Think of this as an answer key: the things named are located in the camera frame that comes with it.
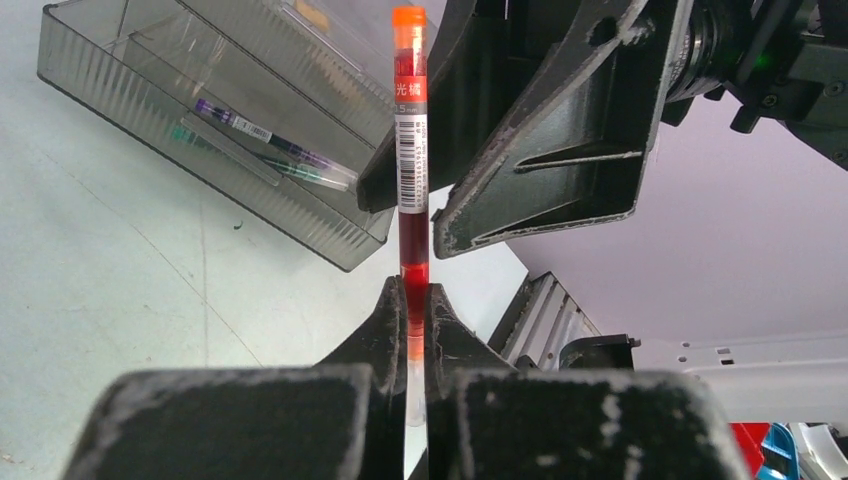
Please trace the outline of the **small cork block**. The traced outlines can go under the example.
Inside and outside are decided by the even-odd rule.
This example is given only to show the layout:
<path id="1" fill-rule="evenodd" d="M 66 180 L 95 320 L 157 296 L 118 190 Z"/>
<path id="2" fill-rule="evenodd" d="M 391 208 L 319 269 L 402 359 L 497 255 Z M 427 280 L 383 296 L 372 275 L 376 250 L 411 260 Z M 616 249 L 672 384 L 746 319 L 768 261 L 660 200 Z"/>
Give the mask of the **small cork block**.
<path id="1" fill-rule="evenodd" d="M 329 19 L 320 8 L 311 5 L 305 0 L 295 0 L 294 6 L 297 12 L 320 32 L 328 33 L 330 31 Z"/>

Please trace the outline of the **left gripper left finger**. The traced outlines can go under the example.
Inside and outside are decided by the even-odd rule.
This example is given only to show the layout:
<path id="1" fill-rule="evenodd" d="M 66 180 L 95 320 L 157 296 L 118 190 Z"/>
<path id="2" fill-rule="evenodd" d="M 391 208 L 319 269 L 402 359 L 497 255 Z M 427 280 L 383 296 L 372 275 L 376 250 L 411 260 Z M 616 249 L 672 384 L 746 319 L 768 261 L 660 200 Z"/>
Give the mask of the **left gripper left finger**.
<path id="1" fill-rule="evenodd" d="M 400 479 L 406 299 L 306 367 L 141 370 L 98 398 L 67 479 Z"/>

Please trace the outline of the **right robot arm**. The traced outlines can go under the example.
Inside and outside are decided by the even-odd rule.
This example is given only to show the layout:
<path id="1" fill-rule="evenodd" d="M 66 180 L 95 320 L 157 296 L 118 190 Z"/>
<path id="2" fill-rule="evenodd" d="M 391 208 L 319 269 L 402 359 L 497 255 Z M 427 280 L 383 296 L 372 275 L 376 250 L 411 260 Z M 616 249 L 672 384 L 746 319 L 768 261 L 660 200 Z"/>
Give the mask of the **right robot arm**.
<path id="1" fill-rule="evenodd" d="M 658 129 L 698 97 L 847 163 L 843 1 L 450 1 L 392 16 L 394 123 L 359 206 L 423 264 L 636 209 Z"/>

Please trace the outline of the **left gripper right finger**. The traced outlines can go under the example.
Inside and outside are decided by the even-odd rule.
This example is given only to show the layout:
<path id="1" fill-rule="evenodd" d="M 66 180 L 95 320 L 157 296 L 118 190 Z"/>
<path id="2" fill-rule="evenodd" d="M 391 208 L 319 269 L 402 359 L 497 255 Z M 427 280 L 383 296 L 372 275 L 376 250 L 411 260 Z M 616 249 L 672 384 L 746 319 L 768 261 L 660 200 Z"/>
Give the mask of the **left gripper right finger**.
<path id="1" fill-rule="evenodd" d="M 427 479 L 746 479 L 707 385 L 626 369 L 521 371 L 429 287 Z"/>

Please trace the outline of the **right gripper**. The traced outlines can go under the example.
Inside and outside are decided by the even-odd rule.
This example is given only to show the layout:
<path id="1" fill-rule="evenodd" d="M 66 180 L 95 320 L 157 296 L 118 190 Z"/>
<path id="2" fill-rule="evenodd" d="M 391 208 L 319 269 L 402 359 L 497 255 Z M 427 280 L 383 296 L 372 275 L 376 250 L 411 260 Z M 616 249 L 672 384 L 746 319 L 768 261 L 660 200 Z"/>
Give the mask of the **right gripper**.
<path id="1" fill-rule="evenodd" d="M 434 215 L 437 257 L 630 215 L 660 119 L 680 125 L 695 97 L 732 78 L 751 7 L 574 2 L 562 39 Z"/>

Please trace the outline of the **red marker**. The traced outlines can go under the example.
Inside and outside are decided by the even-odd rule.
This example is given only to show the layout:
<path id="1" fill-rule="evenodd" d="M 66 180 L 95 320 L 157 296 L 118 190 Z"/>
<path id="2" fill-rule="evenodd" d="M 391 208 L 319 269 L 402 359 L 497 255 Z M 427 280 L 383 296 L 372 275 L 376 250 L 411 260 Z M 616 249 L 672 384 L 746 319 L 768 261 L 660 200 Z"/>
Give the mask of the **red marker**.
<path id="1" fill-rule="evenodd" d="M 407 308 L 406 422 L 426 422 L 424 329 L 429 286 L 427 15 L 420 6 L 392 12 L 399 263 Z"/>

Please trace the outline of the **dark green pen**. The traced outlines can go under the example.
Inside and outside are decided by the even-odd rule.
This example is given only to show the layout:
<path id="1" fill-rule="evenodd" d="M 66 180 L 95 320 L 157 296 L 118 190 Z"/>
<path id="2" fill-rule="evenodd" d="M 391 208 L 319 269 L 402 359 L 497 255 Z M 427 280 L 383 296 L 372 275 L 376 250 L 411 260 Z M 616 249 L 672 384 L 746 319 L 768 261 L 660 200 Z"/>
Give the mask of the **dark green pen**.
<path id="1" fill-rule="evenodd" d="M 357 174 L 350 169 L 320 155 L 305 152 L 297 145 L 294 145 L 293 149 L 296 153 L 295 159 L 287 155 L 286 151 L 283 156 L 249 151 L 249 156 L 282 176 L 337 191 L 348 191 L 354 186 Z"/>

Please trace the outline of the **clear purple pen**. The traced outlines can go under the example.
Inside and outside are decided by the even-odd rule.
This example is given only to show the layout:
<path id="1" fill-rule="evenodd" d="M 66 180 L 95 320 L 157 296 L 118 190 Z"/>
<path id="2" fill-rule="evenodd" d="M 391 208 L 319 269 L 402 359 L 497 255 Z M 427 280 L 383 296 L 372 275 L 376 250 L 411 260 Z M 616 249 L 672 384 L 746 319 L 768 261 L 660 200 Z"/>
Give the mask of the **clear purple pen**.
<path id="1" fill-rule="evenodd" d="M 251 122 L 250 120 L 242 117 L 241 115 L 235 113 L 232 110 L 217 107 L 203 98 L 200 98 L 196 101 L 194 110 L 196 113 L 215 119 L 218 122 L 234 130 L 237 130 L 265 144 L 268 144 L 271 147 L 274 147 L 276 150 L 280 151 L 282 154 L 284 154 L 284 151 L 286 151 L 287 155 L 291 156 L 293 159 L 295 159 L 296 155 L 293 146 L 297 145 L 305 152 L 311 152 L 313 154 L 320 155 L 321 157 L 324 157 L 327 160 L 331 160 L 326 156 L 307 150 L 301 147 L 300 145 L 273 133 L 271 130 L 268 130 L 262 126 L 255 124 L 254 122 Z"/>

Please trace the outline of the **clear plastic drawer cabinet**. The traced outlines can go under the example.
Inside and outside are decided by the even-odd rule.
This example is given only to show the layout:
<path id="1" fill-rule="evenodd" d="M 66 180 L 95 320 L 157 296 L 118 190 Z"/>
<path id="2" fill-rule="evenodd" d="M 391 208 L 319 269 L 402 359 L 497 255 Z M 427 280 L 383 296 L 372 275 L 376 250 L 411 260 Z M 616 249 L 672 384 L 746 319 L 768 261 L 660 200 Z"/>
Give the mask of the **clear plastic drawer cabinet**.
<path id="1" fill-rule="evenodd" d="M 38 77 L 349 271 L 393 214 L 356 183 L 393 123 L 391 1 L 64 1 Z"/>

